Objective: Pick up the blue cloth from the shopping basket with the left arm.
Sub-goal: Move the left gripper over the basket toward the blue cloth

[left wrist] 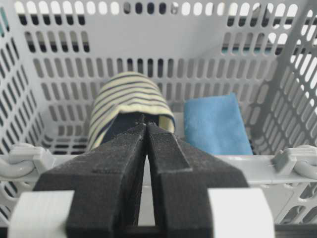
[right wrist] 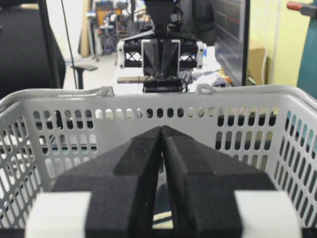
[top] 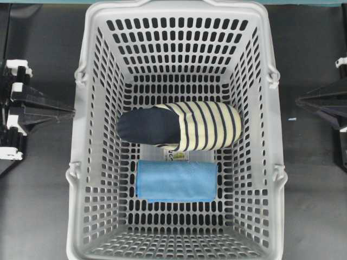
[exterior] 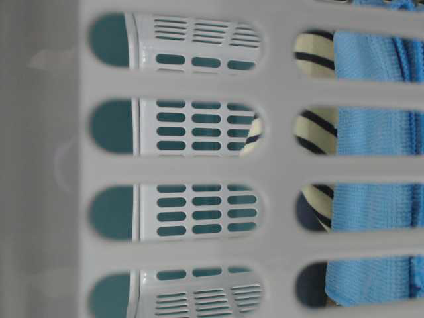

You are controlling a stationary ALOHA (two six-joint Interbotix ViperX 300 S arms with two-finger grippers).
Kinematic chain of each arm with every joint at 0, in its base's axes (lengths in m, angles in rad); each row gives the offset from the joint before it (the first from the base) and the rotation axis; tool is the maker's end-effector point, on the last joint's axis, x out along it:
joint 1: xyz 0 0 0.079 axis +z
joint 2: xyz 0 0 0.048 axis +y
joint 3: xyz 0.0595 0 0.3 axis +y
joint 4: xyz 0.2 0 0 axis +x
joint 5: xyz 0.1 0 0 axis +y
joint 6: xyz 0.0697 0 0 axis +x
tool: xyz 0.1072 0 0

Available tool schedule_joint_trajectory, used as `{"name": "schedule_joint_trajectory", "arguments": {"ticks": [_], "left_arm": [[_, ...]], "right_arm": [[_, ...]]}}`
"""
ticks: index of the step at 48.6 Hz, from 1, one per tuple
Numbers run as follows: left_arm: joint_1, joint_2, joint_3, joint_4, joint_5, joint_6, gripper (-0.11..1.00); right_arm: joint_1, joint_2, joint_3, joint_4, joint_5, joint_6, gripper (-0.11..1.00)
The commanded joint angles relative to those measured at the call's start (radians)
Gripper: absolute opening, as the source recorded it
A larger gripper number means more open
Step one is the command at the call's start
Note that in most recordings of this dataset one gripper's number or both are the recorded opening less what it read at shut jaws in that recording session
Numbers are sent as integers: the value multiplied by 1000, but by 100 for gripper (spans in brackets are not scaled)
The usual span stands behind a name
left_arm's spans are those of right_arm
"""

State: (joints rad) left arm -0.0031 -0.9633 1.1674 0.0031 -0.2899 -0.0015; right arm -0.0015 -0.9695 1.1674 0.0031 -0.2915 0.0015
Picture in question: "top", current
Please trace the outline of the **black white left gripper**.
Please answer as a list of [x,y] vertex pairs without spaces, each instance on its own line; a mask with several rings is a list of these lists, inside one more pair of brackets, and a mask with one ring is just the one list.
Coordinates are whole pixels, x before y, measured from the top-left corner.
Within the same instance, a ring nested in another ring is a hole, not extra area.
[[[33,87],[27,86],[24,90],[32,76],[32,69],[28,66],[27,60],[6,60],[1,67],[2,160],[22,160],[24,157],[24,142],[28,132],[20,125],[22,108],[25,125],[59,123],[70,120],[75,115],[73,106],[53,99]],[[22,104],[12,97],[14,94],[24,94]]]

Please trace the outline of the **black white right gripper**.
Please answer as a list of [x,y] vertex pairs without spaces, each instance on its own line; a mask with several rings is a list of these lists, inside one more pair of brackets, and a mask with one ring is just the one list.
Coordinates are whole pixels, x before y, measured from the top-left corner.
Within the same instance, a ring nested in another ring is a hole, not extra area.
[[346,57],[335,62],[341,79],[298,97],[296,104],[339,128],[342,167],[346,167]]

